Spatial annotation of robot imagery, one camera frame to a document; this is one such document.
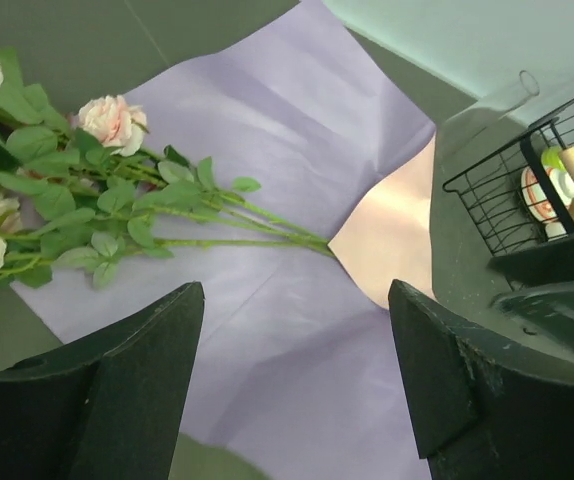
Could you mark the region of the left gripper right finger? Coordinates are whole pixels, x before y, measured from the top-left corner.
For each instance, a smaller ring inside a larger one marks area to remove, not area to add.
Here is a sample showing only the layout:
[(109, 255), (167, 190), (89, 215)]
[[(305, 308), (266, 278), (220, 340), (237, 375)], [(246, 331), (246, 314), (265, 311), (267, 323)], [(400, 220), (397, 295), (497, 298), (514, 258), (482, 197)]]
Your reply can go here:
[(395, 280), (391, 328), (434, 479), (574, 479), (574, 362), (519, 344)]

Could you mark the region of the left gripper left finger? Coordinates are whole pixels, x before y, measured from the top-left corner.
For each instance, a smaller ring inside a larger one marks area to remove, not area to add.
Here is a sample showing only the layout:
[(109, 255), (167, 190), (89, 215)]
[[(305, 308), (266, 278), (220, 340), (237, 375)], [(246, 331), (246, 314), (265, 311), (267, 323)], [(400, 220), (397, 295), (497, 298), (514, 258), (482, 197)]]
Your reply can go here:
[(164, 479), (203, 322), (184, 284), (0, 371), (0, 479)]

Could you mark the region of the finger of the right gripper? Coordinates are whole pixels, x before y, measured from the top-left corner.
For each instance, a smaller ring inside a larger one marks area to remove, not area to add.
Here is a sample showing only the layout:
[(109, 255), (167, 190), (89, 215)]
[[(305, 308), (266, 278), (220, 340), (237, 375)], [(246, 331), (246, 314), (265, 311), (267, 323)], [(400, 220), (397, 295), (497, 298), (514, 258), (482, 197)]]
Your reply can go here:
[(524, 287), (574, 280), (574, 233), (525, 250), (494, 257), (489, 269)]
[(492, 306), (538, 326), (574, 351), (574, 281), (501, 294), (493, 299)]

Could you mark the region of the pink wrapping paper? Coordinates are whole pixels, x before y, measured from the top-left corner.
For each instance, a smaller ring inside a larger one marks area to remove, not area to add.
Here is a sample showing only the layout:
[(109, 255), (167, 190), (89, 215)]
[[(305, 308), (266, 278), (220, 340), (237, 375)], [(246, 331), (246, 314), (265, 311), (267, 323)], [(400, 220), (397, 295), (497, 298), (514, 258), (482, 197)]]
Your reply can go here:
[[(217, 182), (260, 183), (253, 204), (333, 237), (434, 125), (319, 1), (131, 91), (151, 145), (211, 158)], [(190, 281), (205, 315), (181, 422), (203, 475), (255, 464), (273, 479), (426, 479), (388, 314), (334, 259), (303, 248), (181, 247), (136, 257), (94, 290), (63, 270), (17, 293), (63, 342)]]

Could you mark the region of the clear glass vase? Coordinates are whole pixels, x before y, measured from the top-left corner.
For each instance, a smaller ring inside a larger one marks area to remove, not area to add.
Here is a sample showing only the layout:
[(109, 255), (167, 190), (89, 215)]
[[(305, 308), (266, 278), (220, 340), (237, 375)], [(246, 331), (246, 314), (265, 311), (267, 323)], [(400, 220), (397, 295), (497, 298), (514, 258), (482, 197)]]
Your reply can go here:
[(538, 80), (530, 71), (522, 69), (510, 83), (500, 90), (496, 106), (503, 115), (508, 115), (539, 95)]

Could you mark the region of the white flower-shaped cup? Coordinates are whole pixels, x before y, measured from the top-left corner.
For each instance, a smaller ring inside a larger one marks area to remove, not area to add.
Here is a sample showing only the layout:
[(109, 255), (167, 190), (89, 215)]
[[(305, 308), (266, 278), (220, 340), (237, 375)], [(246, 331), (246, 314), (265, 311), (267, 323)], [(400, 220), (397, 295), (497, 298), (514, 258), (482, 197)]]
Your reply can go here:
[(546, 223), (544, 230), (548, 241), (562, 239), (569, 235), (563, 224), (559, 221)]

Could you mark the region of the white red patterned bowl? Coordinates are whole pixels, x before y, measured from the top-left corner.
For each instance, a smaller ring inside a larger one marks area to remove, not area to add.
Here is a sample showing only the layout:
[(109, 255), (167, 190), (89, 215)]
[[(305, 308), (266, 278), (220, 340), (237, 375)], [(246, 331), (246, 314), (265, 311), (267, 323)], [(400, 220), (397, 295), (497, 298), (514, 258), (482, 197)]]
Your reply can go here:
[[(545, 173), (563, 205), (568, 208), (574, 200), (574, 182), (571, 176), (554, 167), (546, 167)], [(537, 221), (551, 223), (558, 220), (558, 215), (530, 167), (522, 170), (520, 185), (523, 200)]]

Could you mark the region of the green square cup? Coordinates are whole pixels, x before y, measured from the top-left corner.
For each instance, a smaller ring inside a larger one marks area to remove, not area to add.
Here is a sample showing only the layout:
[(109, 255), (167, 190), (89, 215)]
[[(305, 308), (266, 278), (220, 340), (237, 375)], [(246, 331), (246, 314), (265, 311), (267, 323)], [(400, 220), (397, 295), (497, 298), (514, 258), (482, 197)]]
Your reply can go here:
[(544, 166), (556, 168), (561, 171), (567, 171), (562, 160), (559, 157), (560, 147), (548, 147), (541, 153), (541, 163)]

